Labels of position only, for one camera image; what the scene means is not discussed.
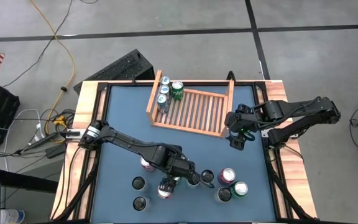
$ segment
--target gray floor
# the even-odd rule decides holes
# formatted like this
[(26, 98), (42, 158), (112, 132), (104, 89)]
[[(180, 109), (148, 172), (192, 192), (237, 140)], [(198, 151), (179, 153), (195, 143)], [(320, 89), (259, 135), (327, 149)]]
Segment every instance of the gray floor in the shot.
[[(36, 3), (57, 27), (69, 0)], [(358, 24), (358, 1), (251, 0), (251, 3), (258, 27)], [(100, 0), (88, 5), (74, 0), (59, 34), (224, 27), (250, 27), (244, 1)], [(50, 31), (29, 1), (0, 0), (0, 37), (38, 35), (50, 35)], [(351, 142), (348, 127), (348, 119), (358, 107), (358, 29), (259, 35), (271, 79), (284, 81), (290, 101), (327, 96), (342, 112), (338, 124), (311, 128), (300, 139), (300, 145), (318, 216), (322, 220), (358, 223), (358, 149)], [(46, 43), (0, 42), (0, 53), (6, 54), (0, 84), (10, 82), (31, 65)], [(139, 49), (155, 70), (163, 69), (172, 78), (222, 79), (229, 70), (238, 79), (263, 78), (251, 33), (79, 39), (63, 43), (76, 62), (75, 83), (133, 49)], [(8, 89), (20, 97), (20, 110), (35, 108), (41, 112), (52, 106), (70, 69), (66, 52), (54, 42), (41, 63)], [(69, 91), (58, 110), (75, 109), (77, 99)], [(27, 113), (23, 117), (34, 118), (36, 114)], [(35, 121), (17, 122), (9, 135), (7, 151), (23, 147), (35, 125)], [(358, 142), (358, 129), (354, 132)], [(59, 167), (61, 159), (45, 159), (29, 169), (47, 164)], [(33, 161), (9, 159), (9, 170), (19, 170)], [(0, 159), (0, 169), (4, 167)]]

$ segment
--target table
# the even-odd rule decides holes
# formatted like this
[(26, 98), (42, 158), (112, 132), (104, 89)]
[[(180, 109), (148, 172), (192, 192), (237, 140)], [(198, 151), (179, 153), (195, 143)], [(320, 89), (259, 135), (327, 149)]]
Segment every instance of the table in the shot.
[[(136, 85), (151, 85), (152, 80), (139, 80)], [(228, 83), (227, 80), (182, 80), (182, 82), (187, 85), (223, 85)], [(103, 110), (106, 106), (106, 97), (108, 98), (109, 93), (104, 89), (106, 84), (110, 85), (133, 85), (132, 81), (88, 81), (83, 83), (83, 88), (80, 93), (78, 100), (78, 105), (76, 109), (76, 115), (73, 122), (73, 128), (85, 129), (88, 127), (91, 120), (94, 118), (101, 119), (105, 116), (105, 111)], [(267, 93), (269, 100), (287, 100), (285, 95), (284, 85), (282, 81), (269, 80), (269, 81), (260, 81), (260, 80), (238, 80), (236, 85), (241, 85), (241, 83), (262, 83), (265, 86), (265, 92)], [(258, 89), (258, 99), (263, 102), (264, 98), (262, 97), (262, 90)], [(291, 120), (287, 120), (279, 127), (284, 127), (291, 123)], [(297, 151), (300, 151), (298, 142), (296, 140), (290, 140), (287, 142), (287, 145), (294, 148)], [(68, 180), (69, 167), (65, 166), (62, 169), (62, 172), (65, 173), (65, 181), (63, 184), (63, 175), (60, 176), (59, 186), (55, 198), (55, 203), (53, 205), (53, 211), (57, 208), (57, 212), (54, 217), (57, 217), (64, 209), (64, 204), (66, 204), (66, 194), (68, 201), (73, 198), (78, 190), (78, 186), (81, 180), (82, 170), (86, 169), (87, 172), (90, 171), (91, 165), (93, 164), (94, 153), (92, 152), (89, 155), (88, 163), (85, 164), (86, 153), (85, 150), (80, 149), (73, 158), (74, 152), (77, 149), (77, 143), (71, 142), (68, 144), (67, 153), (65, 155), (66, 164), (69, 164), (73, 160), (73, 165), (71, 168), (71, 178)], [(282, 164), (283, 174), (285, 176), (285, 181), (287, 183), (287, 188), (298, 201), (298, 203), (304, 208), (304, 210), (309, 213), (311, 216), (315, 217), (316, 212), (314, 209), (313, 199), (311, 197), (311, 192), (308, 184), (308, 179), (305, 172), (305, 167), (302, 160), (295, 154), (292, 154), (289, 151), (281, 151), (280, 159)], [(68, 181), (70, 181), (70, 189), (67, 192)], [(284, 199), (281, 192), (275, 187), (275, 192), (277, 194), (278, 201), (278, 211), (279, 217), (286, 218), (287, 210), (285, 206)], [(90, 193), (93, 194), (93, 191), (90, 192), (89, 188), (85, 192), (83, 198), (81, 199), (81, 204), (70, 218), (86, 218), (90, 217), (90, 211), (87, 211), (87, 205), (90, 204), (90, 198), (93, 198), (93, 195), (90, 197)], [(59, 199), (61, 194), (63, 197), (59, 204)]]

